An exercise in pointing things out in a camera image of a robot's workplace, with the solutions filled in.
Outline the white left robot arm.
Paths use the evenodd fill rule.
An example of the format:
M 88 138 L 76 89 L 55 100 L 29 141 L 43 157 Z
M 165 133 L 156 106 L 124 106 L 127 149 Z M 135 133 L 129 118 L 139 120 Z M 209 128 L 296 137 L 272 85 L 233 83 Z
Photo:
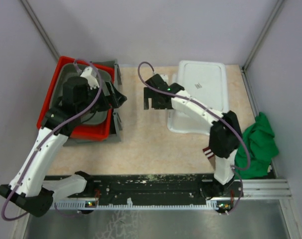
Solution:
M 5 215 L 9 203 L 26 214 L 41 217 L 61 199 L 78 193 L 88 198 L 95 192 L 91 175 L 83 171 L 44 183 L 53 160 L 74 129 L 96 114 L 119 108 L 127 100 L 107 70 L 89 65 L 76 71 L 58 81 L 26 161 L 9 184 L 0 185 L 0 196 L 5 199 L 1 216 L 5 221 L 13 220 Z

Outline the brown striped sock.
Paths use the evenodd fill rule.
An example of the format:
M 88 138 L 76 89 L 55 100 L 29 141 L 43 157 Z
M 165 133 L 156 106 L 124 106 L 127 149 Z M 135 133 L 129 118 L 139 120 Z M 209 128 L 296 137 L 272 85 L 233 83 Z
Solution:
M 214 152 L 209 147 L 204 148 L 202 151 L 207 159 L 211 159 L 215 156 Z

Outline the red plastic crate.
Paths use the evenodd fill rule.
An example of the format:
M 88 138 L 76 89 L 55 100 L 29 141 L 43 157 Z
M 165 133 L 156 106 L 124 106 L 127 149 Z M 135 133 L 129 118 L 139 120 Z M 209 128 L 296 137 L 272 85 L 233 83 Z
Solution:
M 62 94 L 63 82 L 68 76 L 77 74 L 73 62 L 74 59 L 67 56 L 61 56 L 59 58 L 39 114 L 36 124 L 37 128 L 41 127 L 41 122 L 44 119 L 45 113 L 51 107 L 51 103 Z M 103 80 L 106 81 L 107 79 L 110 79 L 113 84 L 116 84 L 118 74 L 116 73 L 115 63 L 115 61 L 98 62 L 94 63 L 94 66 L 96 66 L 101 72 Z M 109 136 L 112 120 L 112 110 L 97 113 L 90 121 L 77 126 L 70 137 L 74 139 L 103 141 Z

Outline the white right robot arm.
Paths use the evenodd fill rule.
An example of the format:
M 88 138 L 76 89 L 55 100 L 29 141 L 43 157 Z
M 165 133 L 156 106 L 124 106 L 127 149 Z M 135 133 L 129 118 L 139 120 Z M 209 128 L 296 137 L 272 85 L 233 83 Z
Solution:
M 230 181 L 234 178 L 235 154 L 243 142 L 239 122 L 233 111 L 223 113 L 210 109 L 177 84 L 168 85 L 159 74 L 146 81 L 144 87 L 144 109 L 176 110 L 209 129 L 210 151 L 215 156 L 214 191 L 226 197 L 232 191 Z

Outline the grey-green plastic tub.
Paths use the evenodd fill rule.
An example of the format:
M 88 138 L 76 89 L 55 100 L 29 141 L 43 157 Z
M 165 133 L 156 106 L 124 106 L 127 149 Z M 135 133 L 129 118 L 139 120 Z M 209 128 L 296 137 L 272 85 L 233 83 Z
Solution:
M 81 70 L 84 70 L 86 68 L 86 65 L 84 64 L 79 64 L 78 65 Z M 111 82 L 112 81 L 112 76 L 110 73 L 108 73 L 105 70 L 99 69 L 99 73 L 101 74 L 101 77 L 104 82 Z M 65 64 L 62 69 L 60 70 L 54 92 L 51 97 L 51 101 L 49 104 L 49 108 L 52 108 L 52 106 L 55 103 L 58 103 L 59 98 L 62 96 L 62 91 L 63 91 L 63 83 L 67 81 L 69 77 L 73 76 L 78 76 L 78 73 L 76 72 L 76 69 L 73 65 L 73 63 L 68 63 Z M 103 92 L 107 93 L 107 86 L 103 86 Z M 81 117 L 82 123 L 85 125 L 98 125 L 101 124 L 102 122 L 105 121 L 107 118 L 108 111 L 104 112 L 97 112 L 94 116 L 93 113 L 88 113 L 87 115 L 83 115 Z

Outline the grey plastic crate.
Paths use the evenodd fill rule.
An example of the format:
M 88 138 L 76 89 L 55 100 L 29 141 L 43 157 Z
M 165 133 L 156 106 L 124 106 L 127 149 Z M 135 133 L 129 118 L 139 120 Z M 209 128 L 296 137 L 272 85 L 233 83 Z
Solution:
M 122 79 L 121 72 L 117 60 L 94 62 L 98 69 L 105 70 L 112 76 L 112 82 L 117 90 L 120 90 Z M 122 122 L 119 116 L 119 110 L 109 110 L 107 118 L 98 125 L 82 124 L 75 128 L 71 137 L 64 144 L 67 146 L 78 146 L 89 143 L 98 142 L 120 142 L 120 131 L 122 130 Z

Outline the large white plastic container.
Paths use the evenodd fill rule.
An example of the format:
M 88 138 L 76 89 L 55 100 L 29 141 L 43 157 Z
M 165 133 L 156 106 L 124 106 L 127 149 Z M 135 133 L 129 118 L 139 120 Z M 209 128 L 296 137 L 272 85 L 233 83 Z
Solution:
M 191 96 L 206 106 L 220 111 L 229 111 L 226 67 L 222 63 L 180 61 L 178 71 L 173 74 L 168 83 L 178 83 Z M 188 115 L 169 110 L 167 128 L 174 133 L 198 133 L 209 135 L 210 126 L 199 123 Z

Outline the green cloth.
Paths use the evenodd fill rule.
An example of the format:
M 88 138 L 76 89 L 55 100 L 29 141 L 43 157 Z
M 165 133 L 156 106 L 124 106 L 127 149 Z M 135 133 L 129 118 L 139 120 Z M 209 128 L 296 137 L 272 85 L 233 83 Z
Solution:
M 272 159 L 279 154 L 274 138 L 275 133 L 267 116 L 260 112 L 255 117 L 255 123 L 243 133 L 251 164 L 247 170 L 236 170 L 242 179 L 267 176 Z

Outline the aluminium rail frame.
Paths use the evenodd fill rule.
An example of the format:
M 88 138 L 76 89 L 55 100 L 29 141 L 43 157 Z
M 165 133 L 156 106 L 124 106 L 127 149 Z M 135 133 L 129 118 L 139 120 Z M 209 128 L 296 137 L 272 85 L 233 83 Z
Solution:
M 241 74 L 253 115 L 256 117 L 259 113 L 259 109 L 252 86 L 249 82 L 247 69 L 244 66 L 241 67 Z M 243 180 L 245 200 L 288 200 L 292 198 L 288 181 L 278 178 L 275 165 L 273 163 L 271 165 L 276 177 L 275 179 Z

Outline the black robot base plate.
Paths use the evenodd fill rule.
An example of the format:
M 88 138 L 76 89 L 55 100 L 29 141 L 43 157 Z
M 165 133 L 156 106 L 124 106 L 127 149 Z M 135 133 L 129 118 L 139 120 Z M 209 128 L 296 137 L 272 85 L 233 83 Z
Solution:
M 241 182 L 221 185 L 212 174 L 94 175 L 84 192 L 53 203 L 58 210 L 232 210 Z

